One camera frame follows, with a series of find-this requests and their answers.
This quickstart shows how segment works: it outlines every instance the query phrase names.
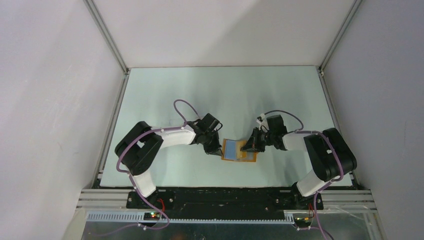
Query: white wall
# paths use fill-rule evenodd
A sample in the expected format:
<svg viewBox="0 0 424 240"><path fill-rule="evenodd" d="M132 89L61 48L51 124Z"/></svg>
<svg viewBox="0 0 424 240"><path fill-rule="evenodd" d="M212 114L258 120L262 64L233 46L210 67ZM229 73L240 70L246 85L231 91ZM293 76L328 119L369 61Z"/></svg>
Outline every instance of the white wall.
<svg viewBox="0 0 424 240"><path fill-rule="evenodd" d="M319 65L354 0L96 0L129 67Z"/></svg>
<svg viewBox="0 0 424 240"><path fill-rule="evenodd" d="M423 239L424 1L364 1L325 80L389 240Z"/></svg>
<svg viewBox="0 0 424 240"><path fill-rule="evenodd" d="M60 239L122 72L82 0L0 3L0 239Z"/></svg>

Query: blue cloth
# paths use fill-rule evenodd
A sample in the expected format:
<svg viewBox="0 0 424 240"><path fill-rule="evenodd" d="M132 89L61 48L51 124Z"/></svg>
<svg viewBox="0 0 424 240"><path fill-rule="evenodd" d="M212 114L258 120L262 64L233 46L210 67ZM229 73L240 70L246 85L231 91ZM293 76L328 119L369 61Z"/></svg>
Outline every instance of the blue cloth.
<svg viewBox="0 0 424 240"><path fill-rule="evenodd" d="M229 160L237 160L236 158L236 141L226 140L225 141L225 152L224 158Z"/></svg>

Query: red wire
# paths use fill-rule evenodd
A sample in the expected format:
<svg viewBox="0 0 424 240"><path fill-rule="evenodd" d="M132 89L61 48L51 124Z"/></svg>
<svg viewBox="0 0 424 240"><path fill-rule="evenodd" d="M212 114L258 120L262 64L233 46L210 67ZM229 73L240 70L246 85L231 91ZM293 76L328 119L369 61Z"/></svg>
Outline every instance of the red wire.
<svg viewBox="0 0 424 240"><path fill-rule="evenodd" d="M165 203L164 203L164 201L162 200L162 198L159 198L157 201L162 204L162 212L164 212L165 211Z"/></svg>
<svg viewBox="0 0 424 240"><path fill-rule="evenodd" d="M309 216L311 216L311 218L315 217L315 212L314 212L314 208L312 207L312 204L309 203Z"/></svg>

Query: light blue table surface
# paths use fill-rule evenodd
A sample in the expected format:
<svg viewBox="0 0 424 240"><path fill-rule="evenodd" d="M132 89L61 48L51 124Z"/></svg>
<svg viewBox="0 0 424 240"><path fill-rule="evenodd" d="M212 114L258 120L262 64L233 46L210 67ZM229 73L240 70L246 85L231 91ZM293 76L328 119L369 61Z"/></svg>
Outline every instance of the light blue table surface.
<svg viewBox="0 0 424 240"><path fill-rule="evenodd" d="M333 127L329 107L314 66L244 66L133 68L119 111L100 185L129 187L128 176L116 170L115 146L139 121L169 127L183 123L175 99L190 102L201 116L211 113L223 124L223 139L247 139L261 113L280 109L298 116L305 130ZM184 103L178 109L187 120L195 114ZM299 127L283 115L289 131ZM201 145L164 148L150 167L153 181L162 187L289 187L312 169L304 152L271 146L256 162L232 162L206 155ZM334 183L351 186L350 177Z"/></svg>

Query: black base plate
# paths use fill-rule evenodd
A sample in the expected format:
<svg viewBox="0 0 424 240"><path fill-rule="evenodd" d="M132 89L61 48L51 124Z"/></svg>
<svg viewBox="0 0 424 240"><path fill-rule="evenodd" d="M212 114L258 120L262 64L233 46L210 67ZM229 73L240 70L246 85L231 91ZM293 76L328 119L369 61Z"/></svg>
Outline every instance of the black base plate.
<svg viewBox="0 0 424 240"><path fill-rule="evenodd" d="M308 210L313 197L298 199L287 188L161 187L147 200L172 219L279 220L283 210ZM321 195L316 207L324 209ZM127 209L150 209L135 191L128 194Z"/></svg>

